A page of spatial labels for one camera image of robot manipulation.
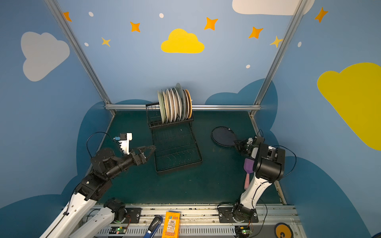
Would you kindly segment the yellow woven wicker plate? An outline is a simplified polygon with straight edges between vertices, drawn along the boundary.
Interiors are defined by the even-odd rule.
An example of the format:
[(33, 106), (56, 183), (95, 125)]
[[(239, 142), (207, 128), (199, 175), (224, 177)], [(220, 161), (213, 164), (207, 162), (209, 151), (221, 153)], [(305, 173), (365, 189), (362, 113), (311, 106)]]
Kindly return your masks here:
[(186, 97), (187, 97), (187, 104), (188, 104), (188, 119), (192, 117), (192, 101), (190, 97), (190, 93), (187, 89), (185, 89)]

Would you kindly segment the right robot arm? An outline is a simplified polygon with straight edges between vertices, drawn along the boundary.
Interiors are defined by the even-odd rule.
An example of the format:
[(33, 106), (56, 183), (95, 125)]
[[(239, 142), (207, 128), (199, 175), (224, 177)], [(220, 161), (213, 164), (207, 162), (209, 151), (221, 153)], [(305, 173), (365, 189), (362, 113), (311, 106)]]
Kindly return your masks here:
[(237, 142), (236, 147), (246, 156), (246, 179), (245, 191), (232, 209), (233, 219), (238, 223), (254, 222), (261, 196), (270, 185), (284, 177), (285, 150), (265, 144), (261, 136)]

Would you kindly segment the dark navy plate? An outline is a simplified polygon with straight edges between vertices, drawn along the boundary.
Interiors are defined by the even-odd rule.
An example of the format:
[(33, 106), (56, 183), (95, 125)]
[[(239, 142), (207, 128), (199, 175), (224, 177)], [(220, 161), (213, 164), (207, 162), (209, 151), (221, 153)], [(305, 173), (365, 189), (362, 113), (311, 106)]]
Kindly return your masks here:
[(228, 127), (216, 127), (211, 132), (212, 140), (223, 147), (234, 147), (238, 140), (236, 134)]

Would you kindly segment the white plate green lettered rim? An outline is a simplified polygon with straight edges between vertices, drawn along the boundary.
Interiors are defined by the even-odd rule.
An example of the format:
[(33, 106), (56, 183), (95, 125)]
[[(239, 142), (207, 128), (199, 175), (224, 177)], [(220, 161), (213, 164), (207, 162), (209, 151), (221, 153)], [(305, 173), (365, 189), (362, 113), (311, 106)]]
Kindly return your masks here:
[(174, 102), (176, 104), (176, 109), (177, 109), (177, 119), (176, 121), (181, 121), (181, 115), (182, 115), (182, 102), (181, 102), (181, 99), (180, 99), (180, 96), (178, 94), (178, 91), (176, 88), (172, 88), (172, 91), (173, 91), (173, 98), (174, 98)]

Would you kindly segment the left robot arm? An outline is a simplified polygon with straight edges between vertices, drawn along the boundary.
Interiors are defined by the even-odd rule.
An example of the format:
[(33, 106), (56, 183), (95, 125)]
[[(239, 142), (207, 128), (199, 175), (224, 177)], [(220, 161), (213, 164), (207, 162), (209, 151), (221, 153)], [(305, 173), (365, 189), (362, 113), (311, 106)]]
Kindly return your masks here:
[(111, 148), (99, 150), (91, 158), (92, 171), (74, 189), (73, 194), (58, 217), (41, 235), (43, 238), (67, 238), (87, 211), (112, 186), (112, 179), (131, 166), (145, 164), (156, 147), (143, 146), (136, 154), (133, 150), (117, 157)]

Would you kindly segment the white plate orange sunburst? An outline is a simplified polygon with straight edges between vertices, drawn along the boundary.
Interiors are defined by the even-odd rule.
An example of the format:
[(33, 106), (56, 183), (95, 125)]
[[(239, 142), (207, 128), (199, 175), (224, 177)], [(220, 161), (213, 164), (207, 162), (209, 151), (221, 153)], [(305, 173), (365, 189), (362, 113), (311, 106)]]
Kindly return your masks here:
[(188, 120), (190, 108), (189, 108), (188, 95), (184, 89), (183, 89), (183, 94), (184, 94), (184, 101), (185, 101), (184, 120)]

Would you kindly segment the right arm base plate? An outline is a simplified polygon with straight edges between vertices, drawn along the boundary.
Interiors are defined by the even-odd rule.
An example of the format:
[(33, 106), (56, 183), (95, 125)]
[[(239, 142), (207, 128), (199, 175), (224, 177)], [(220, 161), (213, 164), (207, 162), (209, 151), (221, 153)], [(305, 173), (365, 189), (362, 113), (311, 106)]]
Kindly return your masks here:
[(259, 222), (256, 209), (247, 209), (246, 207), (219, 207), (217, 210), (220, 223)]

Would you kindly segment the pale green floral plate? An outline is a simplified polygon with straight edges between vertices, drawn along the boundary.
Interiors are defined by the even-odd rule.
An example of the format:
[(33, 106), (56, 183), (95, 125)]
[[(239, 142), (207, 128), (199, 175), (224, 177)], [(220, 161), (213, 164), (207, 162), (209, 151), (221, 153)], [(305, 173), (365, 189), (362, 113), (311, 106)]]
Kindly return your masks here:
[(158, 90), (158, 100), (159, 100), (159, 107), (160, 107), (160, 114), (161, 114), (161, 121), (164, 124), (166, 122), (166, 112), (165, 112), (165, 105), (164, 105), (164, 97), (162, 94), (162, 91)]

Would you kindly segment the cream floral plate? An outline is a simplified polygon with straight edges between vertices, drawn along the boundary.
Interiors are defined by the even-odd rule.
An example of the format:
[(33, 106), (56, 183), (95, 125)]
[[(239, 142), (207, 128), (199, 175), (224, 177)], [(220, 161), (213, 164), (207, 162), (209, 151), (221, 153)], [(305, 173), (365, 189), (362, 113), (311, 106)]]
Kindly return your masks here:
[(169, 122), (170, 118), (170, 112), (169, 112), (169, 105), (168, 105), (168, 100), (166, 97), (166, 92), (162, 90), (162, 95), (163, 95), (163, 100), (164, 100), (164, 107), (165, 107), (165, 113), (166, 113), (166, 123)]

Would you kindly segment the large plain green plate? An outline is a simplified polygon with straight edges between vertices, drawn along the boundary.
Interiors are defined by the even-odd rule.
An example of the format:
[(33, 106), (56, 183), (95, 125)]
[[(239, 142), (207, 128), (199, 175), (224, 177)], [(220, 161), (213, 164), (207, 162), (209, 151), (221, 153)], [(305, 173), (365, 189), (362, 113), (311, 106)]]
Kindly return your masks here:
[(175, 88), (176, 88), (178, 95), (179, 95), (179, 98), (181, 100), (181, 109), (182, 109), (181, 120), (183, 121), (185, 119), (185, 112), (186, 112), (185, 95), (184, 95), (184, 92), (183, 92), (183, 89), (182, 89), (180, 83), (177, 83)]

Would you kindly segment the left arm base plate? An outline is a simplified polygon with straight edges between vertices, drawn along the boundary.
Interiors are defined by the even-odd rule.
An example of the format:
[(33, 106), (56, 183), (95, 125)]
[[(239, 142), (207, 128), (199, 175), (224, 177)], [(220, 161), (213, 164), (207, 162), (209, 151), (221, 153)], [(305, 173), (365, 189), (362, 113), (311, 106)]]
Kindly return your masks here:
[(142, 209), (140, 207), (126, 207), (124, 224), (138, 224)]

